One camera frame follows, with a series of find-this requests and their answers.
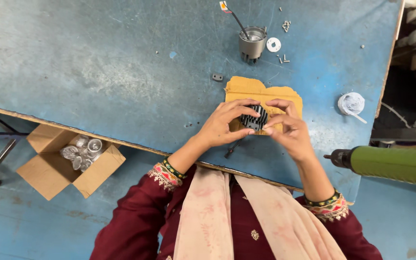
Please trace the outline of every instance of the cardboard piece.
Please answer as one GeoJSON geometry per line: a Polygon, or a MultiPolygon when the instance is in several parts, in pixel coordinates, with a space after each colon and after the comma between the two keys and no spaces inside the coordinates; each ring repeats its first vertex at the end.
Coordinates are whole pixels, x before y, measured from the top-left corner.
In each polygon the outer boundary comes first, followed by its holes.
{"type": "Polygon", "coordinates": [[[77,133],[44,124],[27,136],[38,155],[17,169],[17,173],[47,200],[69,184],[88,198],[126,159],[117,149],[119,145],[102,140],[104,153],[84,173],[75,171],[71,161],[63,158],[59,151],[72,144],[77,136],[77,133]]]}
{"type": "MultiPolygon", "coordinates": [[[[296,106],[296,110],[300,118],[302,118],[303,111],[303,99],[294,91],[291,87],[288,86],[273,86],[268,87],[255,79],[248,79],[244,77],[234,76],[227,83],[226,88],[226,102],[234,101],[236,99],[242,98],[252,98],[254,100],[259,100],[261,106],[268,113],[268,120],[270,119],[271,114],[286,114],[284,111],[276,107],[271,107],[266,105],[266,101],[272,100],[275,98],[287,99],[293,101],[296,106]]],[[[229,123],[229,130],[231,132],[245,128],[238,118],[232,120],[229,123]]],[[[274,128],[282,131],[282,125],[276,124],[274,128]]],[[[259,130],[255,132],[256,135],[267,135],[264,130],[259,130]]]]}

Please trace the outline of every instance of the blue floor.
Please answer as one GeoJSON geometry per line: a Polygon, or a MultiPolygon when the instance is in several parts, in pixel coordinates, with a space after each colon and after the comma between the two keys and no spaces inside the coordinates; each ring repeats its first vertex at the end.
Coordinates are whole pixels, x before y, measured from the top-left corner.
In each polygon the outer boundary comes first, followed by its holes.
{"type": "MultiPolygon", "coordinates": [[[[1,115],[20,132],[37,124],[1,115]]],[[[0,150],[7,140],[0,139],[0,150]]],[[[87,259],[99,230],[107,225],[116,201],[161,156],[120,147],[127,158],[88,199],[72,185],[47,201],[15,170],[36,152],[22,140],[0,165],[0,259],[87,259]]],[[[416,186],[362,178],[350,207],[364,234],[384,259],[416,260],[416,186]]]]}

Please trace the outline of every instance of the worn blue paint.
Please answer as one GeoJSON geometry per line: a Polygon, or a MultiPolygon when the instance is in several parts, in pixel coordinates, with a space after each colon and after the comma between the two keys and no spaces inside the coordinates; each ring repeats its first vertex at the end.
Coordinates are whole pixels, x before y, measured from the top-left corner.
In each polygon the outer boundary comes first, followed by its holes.
{"type": "MultiPolygon", "coordinates": [[[[36,126],[4,118],[19,131],[36,126]]],[[[116,201],[163,159],[125,146],[120,151],[126,161],[88,199],[70,185],[47,201],[15,172],[36,154],[26,140],[17,144],[0,165],[0,260],[88,259],[116,201]]],[[[416,186],[364,177],[350,209],[384,259],[406,260],[408,251],[416,250],[416,186]]]]}
{"type": "MultiPolygon", "coordinates": [[[[0,4],[0,14],[7,14],[0,15],[0,108],[174,152],[224,100],[232,76],[256,78],[267,87],[290,86],[303,98],[303,119],[332,183],[354,201],[360,177],[322,155],[368,144],[400,4],[232,3],[245,26],[267,26],[269,37],[281,41],[280,55],[291,61],[280,64],[277,53],[265,50],[256,66],[240,59],[239,26],[217,2],[0,4]],[[288,33],[281,27],[284,20],[292,21],[288,33]],[[167,58],[171,51],[176,59],[167,58]],[[212,81],[214,72],[226,80],[212,81]],[[360,116],[368,124],[338,111],[337,99],[350,91],[365,98],[360,116]]],[[[293,161],[269,137],[249,136],[228,160],[227,148],[211,149],[201,159],[302,186],[293,161]]]]}

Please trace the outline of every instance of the person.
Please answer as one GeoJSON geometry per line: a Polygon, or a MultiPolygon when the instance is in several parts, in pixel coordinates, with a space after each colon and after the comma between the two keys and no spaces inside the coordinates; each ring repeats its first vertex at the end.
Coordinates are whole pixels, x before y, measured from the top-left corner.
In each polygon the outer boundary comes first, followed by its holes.
{"type": "Polygon", "coordinates": [[[304,196],[194,164],[211,147],[254,133],[228,127],[242,114],[258,117],[251,104],[260,102],[221,103],[199,133],[132,186],[97,235],[91,259],[381,259],[327,178],[292,101],[267,101],[285,114],[272,114],[263,129],[296,162],[304,196]]]}

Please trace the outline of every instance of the fingernail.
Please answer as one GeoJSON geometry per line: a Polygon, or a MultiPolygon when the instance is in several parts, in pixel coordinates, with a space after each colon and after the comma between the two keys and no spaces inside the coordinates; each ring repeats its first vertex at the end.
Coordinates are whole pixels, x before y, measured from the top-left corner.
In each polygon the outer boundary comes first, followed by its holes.
{"type": "Polygon", "coordinates": [[[266,129],[266,133],[268,134],[268,135],[271,135],[272,134],[272,128],[268,128],[268,129],[266,129]]]}

